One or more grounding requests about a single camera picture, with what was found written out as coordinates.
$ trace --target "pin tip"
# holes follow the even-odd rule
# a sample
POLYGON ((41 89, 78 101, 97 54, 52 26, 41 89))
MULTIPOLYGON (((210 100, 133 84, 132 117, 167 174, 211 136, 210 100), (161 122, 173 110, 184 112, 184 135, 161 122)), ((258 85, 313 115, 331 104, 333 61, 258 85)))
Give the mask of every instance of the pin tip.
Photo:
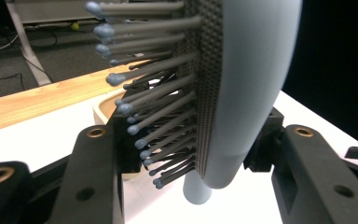
POLYGON ((105 23, 94 28, 94 34, 100 38, 112 38, 115 35, 115 30, 109 24, 105 23))
POLYGON ((97 46, 95 46, 95 50, 105 58, 112 55, 110 49, 104 44, 98 44, 97 46))
POLYGON ((112 44, 113 43, 113 39, 112 37, 102 37, 101 38, 101 42, 103 44, 112 44))
POLYGON ((165 185, 158 183, 158 184, 156 184, 156 189, 162 189, 162 188, 164 188, 164 186, 165 185))
POLYGON ((131 87, 130 84, 124 84, 124 85, 123 85, 123 89, 126 90, 126 91, 129 90, 130 87, 131 87))
POLYGON ((139 132, 139 127, 135 124, 135 125, 131 125, 128 129, 127 132, 130 135, 135 135, 139 132))
POLYGON ((145 160, 148 156, 150 156, 150 152, 145 150, 145 151, 142 151, 141 154, 139 155, 141 157, 142 160, 145 160))
POLYGON ((130 104, 121 104, 118 107, 118 112, 120 112, 123 115, 128 115, 132 111, 132 105, 130 104))
POLYGON ((153 175, 155 175, 156 173, 157 173, 156 170, 151 170, 151 171, 149 172, 149 175, 150 175, 150 176, 153 176, 153 175))
POLYGON ((144 138, 138 139, 138 140, 135 142, 135 146, 136 146, 136 148, 138 148, 138 149, 143 148, 144 146, 146 146, 146 144, 147 144, 147 141, 146 141, 144 138))
POLYGON ((134 117, 128 117, 127 118, 127 122, 128 123, 135 123, 136 122, 136 119, 134 117))
POLYGON ((103 19, 103 11, 100 4, 89 1, 86 3, 86 10, 98 19, 103 19))
POLYGON ((158 178, 153 180, 153 184, 154 184, 154 185, 157 185, 157 184, 159 184, 159 183, 161 183, 161 181, 160 181, 158 178))
POLYGON ((115 18, 114 18, 114 17, 105 17, 105 20, 106 20, 106 21, 114 21, 115 18))
POLYGON ((121 99, 115 100, 115 105, 122 105, 122 104, 123 104, 123 100, 121 99))
POLYGON ((125 76, 115 73, 109 74, 109 76, 106 78, 106 82, 112 86, 118 86, 125 80, 126 80, 125 76))
POLYGON ((116 66, 118 65, 118 60, 112 59, 109 61, 110 66, 116 66))
POLYGON ((151 165, 153 163, 153 160, 151 160, 151 159, 146 159, 146 160, 144 160, 144 165, 145 166, 149 166, 149 165, 151 165))

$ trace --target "wooden table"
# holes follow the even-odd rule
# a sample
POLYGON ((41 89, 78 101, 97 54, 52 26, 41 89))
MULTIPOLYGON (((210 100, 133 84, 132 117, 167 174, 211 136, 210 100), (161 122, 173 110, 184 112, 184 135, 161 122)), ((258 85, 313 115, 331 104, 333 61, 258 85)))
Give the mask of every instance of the wooden table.
POLYGON ((120 89, 107 84, 105 78, 125 71, 128 66, 122 65, 0 97, 0 129, 120 89))

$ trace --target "gray curved surface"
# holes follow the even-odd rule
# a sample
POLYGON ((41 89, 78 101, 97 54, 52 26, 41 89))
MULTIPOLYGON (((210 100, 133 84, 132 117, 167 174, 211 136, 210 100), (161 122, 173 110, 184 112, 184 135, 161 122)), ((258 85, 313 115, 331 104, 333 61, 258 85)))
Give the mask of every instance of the gray curved surface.
POLYGON ((194 170, 186 174, 183 193, 190 203, 203 204, 211 198, 212 190, 203 184, 199 173, 194 170))
POLYGON ((206 186, 227 186, 282 88, 296 43, 300 0, 224 1, 223 75, 206 186))

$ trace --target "white table surface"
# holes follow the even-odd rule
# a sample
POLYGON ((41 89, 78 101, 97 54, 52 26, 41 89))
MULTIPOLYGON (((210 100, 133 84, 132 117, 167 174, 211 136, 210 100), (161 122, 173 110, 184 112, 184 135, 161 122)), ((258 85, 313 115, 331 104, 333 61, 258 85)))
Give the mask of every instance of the white table surface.
MULTIPOLYGON (((23 161, 35 171, 70 154, 77 134, 94 124, 92 106, 112 94, 1 129, 0 161, 23 161)), ((341 157, 349 147, 358 147, 358 141, 283 92, 274 106, 285 116, 283 126, 317 130, 341 157)), ((124 182, 126 223, 282 223, 270 176, 240 168, 228 187, 214 190, 207 203, 193 205, 183 196, 183 178, 157 190, 143 173, 124 182)))

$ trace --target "cable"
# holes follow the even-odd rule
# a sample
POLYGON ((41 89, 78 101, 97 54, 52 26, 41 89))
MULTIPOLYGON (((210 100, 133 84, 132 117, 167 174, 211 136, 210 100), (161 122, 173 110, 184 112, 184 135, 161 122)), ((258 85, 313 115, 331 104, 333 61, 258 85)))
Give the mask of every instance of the cable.
POLYGON ((6 49, 6 48, 8 48, 8 47, 10 47, 10 46, 12 46, 13 45, 13 43, 17 40, 19 38, 19 36, 18 35, 16 35, 12 40, 10 40, 9 41, 9 43, 8 44, 6 44, 6 45, 4 45, 4 46, 2 46, 2 47, 0 47, 0 50, 1 49, 6 49))
POLYGON ((23 57, 25 59, 25 61, 27 61, 27 63, 30 63, 33 67, 35 67, 37 70, 43 72, 46 76, 48 76, 48 79, 50 79, 51 83, 54 83, 54 79, 45 71, 43 70, 42 68, 40 68, 39 66, 37 66, 36 64, 34 63, 31 63, 27 58, 23 57))
POLYGON ((16 77, 16 76, 20 76, 21 87, 22 87, 22 90, 25 91, 24 83, 22 81, 22 73, 17 73, 17 74, 14 74, 12 76, 9 76, 9 77, 0 77, 0 80, 10 79, 10 78, 13 78, 13 77, 16 77))
POLYGON ((54 43, 50 44, 50 45, 46 45, 46 46, 37 46, 37 45, 31 45, 31 47, 33 48, 38 48, 38 49, 47 49, 47 48, 52 48, 54 46, 57 45, 58 43, 58 37, 56 36, 56 34, 54 34, 54 32, 50 31, 50 30, 44 30, 42 29, 39 25, 37 25, 38 29, 30 29, 27 28, 25 31, 26 32, 37 32, 37 31, 43 31, 43 32, 48 32, 49 34, 51 34, 54 37, 54 43))
POLYGON ((46 27, 41 27, 39 25, 36 25, 39 29, 41 30, 46 30, 46 31, 61 31, 64 30, 66 28, 69 28, 72 26, 72 24, 74 24, 76 21, 71 21, 68 25, 65 26, 57 26, 57 25, 51 25, 51 26, 46 26, 46 27))

